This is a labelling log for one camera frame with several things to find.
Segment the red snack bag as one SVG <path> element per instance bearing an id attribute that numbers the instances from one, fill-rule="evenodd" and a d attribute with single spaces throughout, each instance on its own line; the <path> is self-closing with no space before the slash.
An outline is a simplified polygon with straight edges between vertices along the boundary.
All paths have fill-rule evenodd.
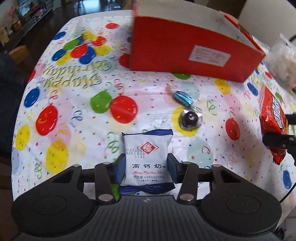
<path id="1" fill-rule="evenodd" d="M 264 84 L 260 87 L 258 103 L 262 136 L 265 133 L 279 133 L 287 135 L 288 122 L 285 113 L 276 97 Z M 267 148 L 273 156 L 273 162 L 279 165 L 284 160 L 287 150 L 274 147 Z"/>

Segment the light blue milk packet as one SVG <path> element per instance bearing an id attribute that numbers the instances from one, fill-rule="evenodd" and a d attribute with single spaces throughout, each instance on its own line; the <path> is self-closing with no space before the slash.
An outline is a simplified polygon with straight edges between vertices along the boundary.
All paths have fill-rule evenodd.
<path id="1" fill-rule="evenodd" d="M 175 189 L 168 171 L 168 146 L 171 129 L 145 133 L 123 133 L 125 175 L 118 188 L 121 195 L 144 192 L 159 195 Z"/>

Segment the silver round chocolate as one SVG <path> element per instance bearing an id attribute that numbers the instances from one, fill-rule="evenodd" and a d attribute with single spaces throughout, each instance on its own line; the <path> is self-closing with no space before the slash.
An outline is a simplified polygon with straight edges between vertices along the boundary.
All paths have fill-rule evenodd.
<path id="1" fill-rule="evenodd" d="M 184 109 L 179 117 L 179 126 L 182 130 L 198 129 L 203 123 L 203 113 L 199 109 Z"/>

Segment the blue candy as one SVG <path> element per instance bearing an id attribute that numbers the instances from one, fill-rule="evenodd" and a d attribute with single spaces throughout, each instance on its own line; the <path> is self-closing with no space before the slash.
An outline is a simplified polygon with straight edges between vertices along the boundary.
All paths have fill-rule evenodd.
<path id="1" fill-rule="evenodd" d="M 202 113 L 202 109 L 194 105 L 194 99 L 188 93 L 176 90 L 171 85 L 166 86 L 166 91 L 173 100 L 181 104 L 187 111 Z"/>

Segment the clear plastic bag of goods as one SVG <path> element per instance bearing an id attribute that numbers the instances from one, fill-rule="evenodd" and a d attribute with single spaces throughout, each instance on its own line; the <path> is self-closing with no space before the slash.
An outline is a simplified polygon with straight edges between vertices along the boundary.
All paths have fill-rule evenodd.
<path id="1" fill-rule="evenodd" d="M 264 63 L 276 82 L 295 95 L 295 45 L 282 33 L 266 54 Z"/>

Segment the balloon birthday tablecloth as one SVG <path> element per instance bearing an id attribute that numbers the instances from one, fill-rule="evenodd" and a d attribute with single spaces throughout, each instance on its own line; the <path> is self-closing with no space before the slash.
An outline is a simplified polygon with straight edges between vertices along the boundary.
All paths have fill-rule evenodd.
<path id="1" fill-rule="evenodd" d="M 172 129 L 169 152 L 202 168 L 221 164 L 295 207 L 295 166 L 277 165 L 261 141 L 257 94 L 266 85 L 285 113 L 294 99 L 260 63 L 244 83 L 197 75 L 132 72 L 130 16 L 66 23 L 36 64 L 18 111 L 12 148 L 17 198 L 73 164 L 93 168 L 123 152 L 123 133 Z M 198 129 L 182 130 L 185 109 L 166 86 L 184 91 L 202 109 Z"/>

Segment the red cardboard box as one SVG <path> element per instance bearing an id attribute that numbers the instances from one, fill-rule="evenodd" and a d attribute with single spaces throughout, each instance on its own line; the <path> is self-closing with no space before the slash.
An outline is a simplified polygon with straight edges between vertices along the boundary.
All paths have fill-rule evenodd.
<path id="1" fill-rule="evenodd" d="M 133 71 L 244 82 L 264 59 L 259 45 L 222 11 L 188 1 L 134 1 Z"/>

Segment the chair with dark jacket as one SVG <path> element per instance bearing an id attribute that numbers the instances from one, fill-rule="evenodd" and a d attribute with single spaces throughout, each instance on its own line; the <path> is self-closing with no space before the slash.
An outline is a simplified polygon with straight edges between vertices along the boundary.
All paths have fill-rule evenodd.
<path id="1" fill-rule="evenodd" d="M 9 159 L 12 151 L 12 141 L 16 117 L 25 90 L 26 81 L 13 58 L 1 54 L 1 157 Z"/>

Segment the dark tv console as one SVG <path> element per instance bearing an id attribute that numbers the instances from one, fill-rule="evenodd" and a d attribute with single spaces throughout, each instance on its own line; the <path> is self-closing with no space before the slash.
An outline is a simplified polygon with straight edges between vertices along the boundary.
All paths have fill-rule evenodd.
<path id="1" fill-rule="evenodd" d="M 53 1 L 1 1 L 1 51 L 14 49 L 53 8 Z"/>

